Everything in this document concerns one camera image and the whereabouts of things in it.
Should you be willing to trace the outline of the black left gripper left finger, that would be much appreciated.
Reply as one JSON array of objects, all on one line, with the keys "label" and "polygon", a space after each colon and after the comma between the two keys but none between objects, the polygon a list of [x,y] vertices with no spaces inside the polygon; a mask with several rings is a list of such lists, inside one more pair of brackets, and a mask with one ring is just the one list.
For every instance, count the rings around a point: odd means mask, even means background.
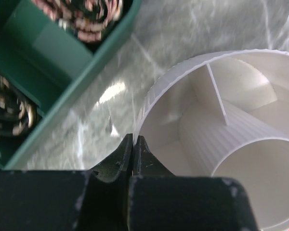
[{"label": "black left gripper left finger", "polygon": [[89,170],[0,170],[0,231],[125,231],[133,136]]}]

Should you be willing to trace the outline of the dark floral rolled sock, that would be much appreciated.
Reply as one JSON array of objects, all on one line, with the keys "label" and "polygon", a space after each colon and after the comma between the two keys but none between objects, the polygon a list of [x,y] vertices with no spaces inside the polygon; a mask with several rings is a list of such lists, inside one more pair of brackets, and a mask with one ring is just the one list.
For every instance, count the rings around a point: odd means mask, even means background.
[{"label": "dark floral rolled sock", "polygon": [[33,0],[65,32],[96,43],[111,31],[123,12],[122,0]]}]

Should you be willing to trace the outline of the green divided organizer tray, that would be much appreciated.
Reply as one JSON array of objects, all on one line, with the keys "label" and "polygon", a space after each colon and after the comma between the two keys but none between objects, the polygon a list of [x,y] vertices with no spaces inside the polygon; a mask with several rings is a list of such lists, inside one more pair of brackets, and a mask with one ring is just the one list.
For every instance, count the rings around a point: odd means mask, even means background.
[{"label": "green divided organizer tray", "polygon": [[35,128],[0,140],[0,168],[19,169],[52,134],[72,104],[131,35],[139,0],[101,43],[86,45],[51,22],[28,0],[0,0],[0,72],[37,107]]}]

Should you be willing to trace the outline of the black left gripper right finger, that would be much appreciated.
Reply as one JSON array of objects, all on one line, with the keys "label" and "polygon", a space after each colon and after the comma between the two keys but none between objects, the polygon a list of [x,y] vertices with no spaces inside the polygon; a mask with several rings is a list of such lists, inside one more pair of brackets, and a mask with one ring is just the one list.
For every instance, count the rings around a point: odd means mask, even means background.
[{"label": "black left gripper right finger", "polygon": [[245,188],[225,177],[178,177],[139,136],[133,148],[127,224],[131,231],[256,231]]}]

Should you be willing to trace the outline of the white round pen holder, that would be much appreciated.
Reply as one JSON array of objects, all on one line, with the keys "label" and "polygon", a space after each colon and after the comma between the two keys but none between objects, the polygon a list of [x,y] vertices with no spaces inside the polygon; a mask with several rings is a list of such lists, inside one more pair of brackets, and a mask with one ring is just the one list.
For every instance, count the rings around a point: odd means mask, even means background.
[{"label": "white round pen holder", "polygon": [[289,52],[221,51],[170,68],[134,137],[177,176],[229,177],[262,231],[289,230]]}]

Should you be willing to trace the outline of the brown patterned rolled sock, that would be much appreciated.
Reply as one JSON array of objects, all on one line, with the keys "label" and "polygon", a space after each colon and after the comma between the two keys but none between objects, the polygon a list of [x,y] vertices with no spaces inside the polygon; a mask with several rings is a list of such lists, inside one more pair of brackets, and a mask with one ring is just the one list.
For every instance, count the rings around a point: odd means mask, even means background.
[{"label": "brown patterned rolled sock", "polygon": [[0,138],[26,135],[39,121],[37,106],[0,75]]}]

